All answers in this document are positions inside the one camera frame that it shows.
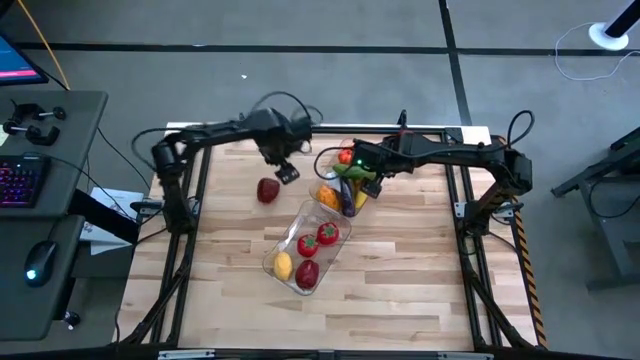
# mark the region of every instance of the yellow lemon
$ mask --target yellow lemon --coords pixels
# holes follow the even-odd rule
[[[293,272],[293,262],[291,261],[291,256],[289,256],[289,254],[287,254],[286,252],[281,252],[276,255],[276,258],[273,261],[273,272],[281,281],[289,280],[289,277]]]

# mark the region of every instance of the rgb keyboard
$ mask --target rgb keyboard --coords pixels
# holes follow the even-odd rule
[[[40,156],[0,156],[0,208],[34,207],[50,162]]]

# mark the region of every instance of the wooden tabletop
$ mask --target wooden tabletop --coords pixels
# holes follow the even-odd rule
[[[270,205],[257,201],[256,184],[261,177],[273,178],[275,168],[264,164],[255,144],[214,148],[180,347],[472,349],[444,166],[426,165],[413,175],[385,180],[380,197],[352,220],[351,237],[314,294],[297,295],[263,271],[263,257],[310,199],[315,155],[353,137],[380,139],[314,135],[313,153],[291,161],[300,179],[282,186]],[[465,130],[467,141],[487,138],[486,127]],[[476,196],[493,183],[484,170],[471,169],[471,177]],[[161,197],[157,182],[151,195]],[[141,236],[163,226],[154,219]],[[492,222],[491,230],[513,241],[510,227]],[[157,298],[168,239],[158,235],[136,250],[120,311],[123,336]],[[516,253],[498,239],[483,240],[496,302],[520,334],[537,344]],[[489,339],[486,312],[479,308]]]

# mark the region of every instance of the clear plastic container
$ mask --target clear plastic container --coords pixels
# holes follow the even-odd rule
[[[340,147],[347,147],[347,146],[351,146],[353,144],[353,140],[352,139],[344,139],[342,140],[342,142],[340,143]],[[324,170],[322,170],[320,168],[320,166],[318,166],[318,171],[324,175],[325,177],[334,177],[337,174],[333,171],[333,165],[335,164],[339,164],[340,161],[338,161],[338,153],[340,151],[336,150],[336,154],[331,158],[331,160],[329,161],[329,164],[324,168]],[[319,203],[322,204],[323,207],[327,208],[327,209],[331,209],[334,211],[338,211],[340,213],[342,213],[342,205],[340,205],[339,209],[332,209],[331,207],[327,206],[326,204],[322,203],[322,201],[320,201],[318,199],[318,189],[320,189],[320,187],[322,186],[328,186],[329,188],[331,188],[332,190],[334,190],[336,192],[336,195],[338,196],[338,199],[341,198],[341,188],[340,188],[340,180],[338,178],[336,178],[335,180],[324,180],[324,179],[320,179],[318,178],[310,187],[309,187],[309,195],[311,195],[311,197],[313,199],[315,199],[316,201],[318,201]],[[358,188],[358,186],[356,187],[356,194],[360,191],[360,189]],[[367,201],[369,201],[369,199],[367,198],[365,200],[365,202],[363,203],[363,205],[361,207],[356,207],[356,211],[355,211],[355,215],[352,217],[355,217],[358,215],[358,213],[360,212],[360,210],[365,206],[365,204],[367,203]]]
[[[336,242],[331,245],[319,245],[318,251],[310,258],[304,257],[298,253],[298,238],[303,235],[316,235],[318,227],[324,223],[332,222],[336,225],[339,237]],[[290,287],[300,295],[311,295],[316,290],[324,274],[329,270],[334,259],[340,252],[340,248],[351,234],[351,223],[341,214],[321,206],[315,200],[305,201],[300,207],[298,215],[289,225],[289,228],[282,235],[282,240],[271,250],[263,259],[262,267],[264,271],[271,275],[275,280]],[[287,281],[278,279],[274,272],[274,261],[280,252],[286,252],[291,257],[293,263],[293,271]],[[318,264],[318,280],[311,289],[302,289],[296,284],[296,271],[300,264],[305,260],[311,260]]]

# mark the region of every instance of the monitor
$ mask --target monitor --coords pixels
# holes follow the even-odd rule
[[[0,33],[0,86],[42,84],[49,78]]]

